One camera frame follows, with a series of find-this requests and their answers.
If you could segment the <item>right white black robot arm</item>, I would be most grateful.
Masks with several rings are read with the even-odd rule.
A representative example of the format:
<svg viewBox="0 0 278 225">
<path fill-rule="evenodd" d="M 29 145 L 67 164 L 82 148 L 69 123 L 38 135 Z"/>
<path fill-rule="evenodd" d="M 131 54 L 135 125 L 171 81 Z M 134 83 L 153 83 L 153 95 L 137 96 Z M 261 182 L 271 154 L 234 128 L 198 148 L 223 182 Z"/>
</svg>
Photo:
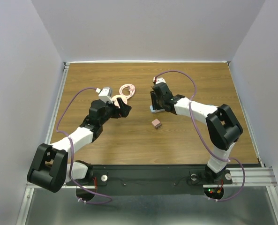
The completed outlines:
<svg viewBox="0 0 278 225">
<path fill-rule="evenodd" d="M 183 95 L 174 96 L 165 81 L 154 82 L 150 96 L 151 111 L 187 116 L 195 127 L 197 121 L 207 126 L 213 148 L 206 146 L 210 159 L 205 167 L 204 177 L 210 183 L 219 180 L 229 162 L 232 148 L 243 133 L 230 106 L 205 105 Z"/>
</svg>

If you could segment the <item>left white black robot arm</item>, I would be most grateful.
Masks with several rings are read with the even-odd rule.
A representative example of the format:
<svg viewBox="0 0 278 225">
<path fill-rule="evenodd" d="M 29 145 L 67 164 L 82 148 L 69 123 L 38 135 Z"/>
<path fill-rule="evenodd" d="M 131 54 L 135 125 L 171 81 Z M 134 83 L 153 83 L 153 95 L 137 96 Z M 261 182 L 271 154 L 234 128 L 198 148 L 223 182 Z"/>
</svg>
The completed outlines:
<svg viewBox="0 0 278 225">
<path fill-rule="evenodd" d="M 82 124 L 71 134 L 66 134 L 60 141 L 52 144 L 42 143 L 38 146 L 27 174 L 27 181 L 51 192 L 57 192 L 64 183 L 78 180 L 90 184 L 93 173 L 89 164 L 75 162 L 74 154 L 82 147 L 93 143 L 103 131 L 103 125 L 109 119 L 125 118 L 132 107 L 121 98 L 118 105 L 94 100 L 89 114 Z"/>
</svg>

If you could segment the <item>blue power strip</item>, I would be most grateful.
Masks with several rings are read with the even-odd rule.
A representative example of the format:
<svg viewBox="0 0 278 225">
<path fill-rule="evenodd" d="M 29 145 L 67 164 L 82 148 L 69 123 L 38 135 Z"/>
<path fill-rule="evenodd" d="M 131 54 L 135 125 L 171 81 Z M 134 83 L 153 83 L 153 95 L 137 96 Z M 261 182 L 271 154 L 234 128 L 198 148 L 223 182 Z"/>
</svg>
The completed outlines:
<svg viewBox="0 0 278 225">
<path fill-rule="evenodd" d="M 152 114 L 155 114 L 155 113 L 160 113 L 160 112 L 164 112 L 165 111 L 165 109 L 153 109 L 153 106 L 151 105 L 150 106 L 150 111 L 151 111 L 151 113 Z"/>
</svg>

